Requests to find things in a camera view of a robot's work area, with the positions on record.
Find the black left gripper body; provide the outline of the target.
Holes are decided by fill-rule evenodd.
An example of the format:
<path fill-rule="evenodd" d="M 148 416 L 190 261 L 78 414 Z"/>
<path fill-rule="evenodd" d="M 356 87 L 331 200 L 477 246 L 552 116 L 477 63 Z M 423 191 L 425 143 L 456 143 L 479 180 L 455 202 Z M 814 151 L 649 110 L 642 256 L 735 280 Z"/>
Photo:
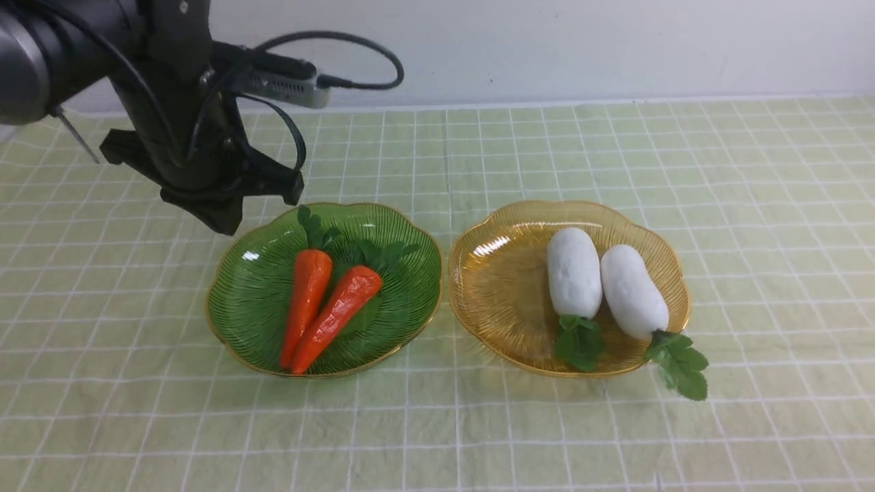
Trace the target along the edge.
<path fill-rule="evenodd" d="M 213 72 L 118 70 L 109 78 L 131 121 L 100 144 L 103 158 L 128 165 L 182 202 L 228 202 L 267 190 L 267 158 L 245 142 L 237 106 L 208 97 Z"/>

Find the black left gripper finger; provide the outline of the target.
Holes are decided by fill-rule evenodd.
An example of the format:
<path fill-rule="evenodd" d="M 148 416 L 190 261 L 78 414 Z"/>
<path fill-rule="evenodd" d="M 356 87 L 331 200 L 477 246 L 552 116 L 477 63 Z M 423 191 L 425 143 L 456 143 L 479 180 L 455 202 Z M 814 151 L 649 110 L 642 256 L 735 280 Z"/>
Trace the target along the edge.
<path fill-rule="evenodd" d="M 177 206 L 222 236 L 234 236 L 243 221 L 243 198 L 195 200 L 161 190 L 163 202 Z"/>
<path fill-rule="evenodd" d="M 243 196 L 278 196 L 296 206 L 304 192 L 303 161 L 288 167 L 275 159 L 249 159 L 243 174 Z"/>

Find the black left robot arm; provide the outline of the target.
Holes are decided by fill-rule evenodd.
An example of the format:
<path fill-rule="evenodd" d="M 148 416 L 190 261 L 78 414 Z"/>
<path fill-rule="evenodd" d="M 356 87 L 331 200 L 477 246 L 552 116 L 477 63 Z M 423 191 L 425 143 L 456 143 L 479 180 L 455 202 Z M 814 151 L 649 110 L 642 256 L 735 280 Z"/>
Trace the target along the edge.
<path fill-rule="evenodd" d="M 304 155 L 282 165 L 251 146 L 240 97 L 251 72 L 314 74 L 296 59 L 215 41 L 209 1 L 3 1 L 2 124 L 24 126 L 97 81 L 109 80 L 133 128 L 112 130 L 104 159 L 153 181 L 165 202 L 212 221 L 232 220 L 249 196 L 293 205 Z"/>

